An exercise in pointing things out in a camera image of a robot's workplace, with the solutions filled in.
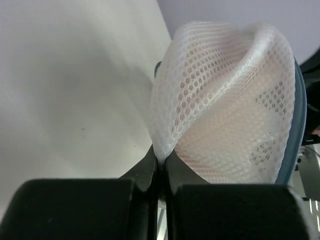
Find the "white mesh laundry bag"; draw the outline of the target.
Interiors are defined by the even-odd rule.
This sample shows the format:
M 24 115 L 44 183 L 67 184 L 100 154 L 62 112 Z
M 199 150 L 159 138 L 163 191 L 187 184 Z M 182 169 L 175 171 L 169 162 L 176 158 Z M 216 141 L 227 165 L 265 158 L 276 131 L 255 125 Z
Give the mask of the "white mesh laundry bag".
M 273 25 L 195 21 L 156 71 L 149 135 L 211 184 L 288 184 L 306 119 L 301 73 Z

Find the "peach beige bra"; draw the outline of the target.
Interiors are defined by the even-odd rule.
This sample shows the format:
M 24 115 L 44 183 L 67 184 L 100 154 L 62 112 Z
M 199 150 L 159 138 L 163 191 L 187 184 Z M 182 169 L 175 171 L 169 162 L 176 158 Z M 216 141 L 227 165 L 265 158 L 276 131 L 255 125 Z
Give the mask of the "peach beige bra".
M 295 103 L 295 61 L 277 35 L 201 40 L 177 76 L 169 143 L 210 183 L 274 183 Z

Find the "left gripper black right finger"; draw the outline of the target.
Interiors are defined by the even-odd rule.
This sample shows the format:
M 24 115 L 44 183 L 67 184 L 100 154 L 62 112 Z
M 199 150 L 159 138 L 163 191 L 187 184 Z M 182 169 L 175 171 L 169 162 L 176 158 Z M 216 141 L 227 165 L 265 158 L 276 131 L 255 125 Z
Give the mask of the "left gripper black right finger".
M 173 152 L 164 162 L 170 240 L 317 240 L 300 196 L 281 184 L 211 184 Z

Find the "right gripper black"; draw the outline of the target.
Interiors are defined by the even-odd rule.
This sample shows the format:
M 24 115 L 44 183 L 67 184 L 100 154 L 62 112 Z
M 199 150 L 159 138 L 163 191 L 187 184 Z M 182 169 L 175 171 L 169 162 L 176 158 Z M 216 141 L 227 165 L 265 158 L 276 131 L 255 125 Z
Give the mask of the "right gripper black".
M 300 65 L 307 98 L 307 114 L 302 145 L 320 143 L 320 49 Z

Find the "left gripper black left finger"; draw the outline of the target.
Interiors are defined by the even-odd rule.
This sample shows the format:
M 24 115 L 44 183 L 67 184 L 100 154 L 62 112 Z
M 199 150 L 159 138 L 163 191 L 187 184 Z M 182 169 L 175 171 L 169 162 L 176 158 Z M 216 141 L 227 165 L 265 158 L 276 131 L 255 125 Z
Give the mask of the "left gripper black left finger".
M 32 179 L 14 193 L 0 223 L 3 240 L 154 240 L 157 174 L 148 150 L 119 178 Z

